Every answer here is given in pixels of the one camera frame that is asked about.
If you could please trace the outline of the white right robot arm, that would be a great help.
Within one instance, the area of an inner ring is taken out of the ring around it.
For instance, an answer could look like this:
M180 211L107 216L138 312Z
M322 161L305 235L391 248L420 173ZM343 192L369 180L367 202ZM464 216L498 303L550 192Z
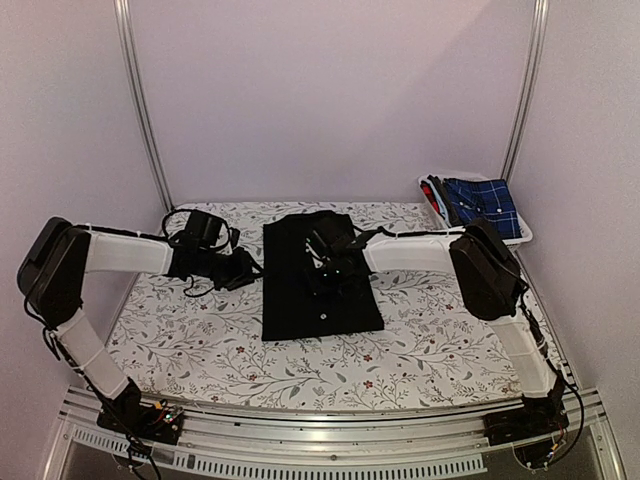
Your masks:
M304 245L312 262L314 293L337 291L377 272L453 274L464 307L491 326L519 377L524 407L517 427L524 435L537 436L554 422L564 378L551 363L548 343L525 304L529 285L519 263L487 220L476 219L461 231L447 233L348 229L326 218L305 234Z

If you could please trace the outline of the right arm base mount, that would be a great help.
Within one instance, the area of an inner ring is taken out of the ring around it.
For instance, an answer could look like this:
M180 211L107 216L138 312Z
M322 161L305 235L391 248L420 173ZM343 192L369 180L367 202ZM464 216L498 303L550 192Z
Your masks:
M516 460L530 470L548 467L569 426L562 396L563 390L545 398L523 397L519 408L484 415L484 436L491 446L496 446L546 435L543 441L516 447L514 454Z

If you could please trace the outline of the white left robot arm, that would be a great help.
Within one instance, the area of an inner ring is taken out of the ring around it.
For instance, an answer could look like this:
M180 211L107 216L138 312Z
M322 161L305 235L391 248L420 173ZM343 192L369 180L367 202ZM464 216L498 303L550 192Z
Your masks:
M49 218L17 273L26 312L44 327L55 349L96 392L113 401L111 419L128 434L148 426L148 412L131 397L135 382L109 353L96 330L87 292L105 277L161 276L206 279L211 290L231 291L256 281L263 269L223 219L192 211L184 226L158 234L75 224Z

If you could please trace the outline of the black long sleeve shirt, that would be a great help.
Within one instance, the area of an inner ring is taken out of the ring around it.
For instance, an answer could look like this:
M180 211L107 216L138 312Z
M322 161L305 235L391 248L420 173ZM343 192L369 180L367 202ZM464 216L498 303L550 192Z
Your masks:
M342 295L313 296L303 270L328 260L318 260L305 238L316 226L346 231L355 239L347 214L324 210L290 214L263 226L263 328L264 341L296 340L331 335L375 332L384 329L370 279L347 287ZM360 249L349 246L342 257L365 264Z

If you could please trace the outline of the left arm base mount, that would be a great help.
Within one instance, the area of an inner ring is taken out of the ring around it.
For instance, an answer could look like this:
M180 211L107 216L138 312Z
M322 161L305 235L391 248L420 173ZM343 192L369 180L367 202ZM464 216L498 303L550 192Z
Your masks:
M95 392L101 402L97 425L103 429L167 445L177 445L184 424L184 409L165 399L141 402L141 392L129 384L115 399Z

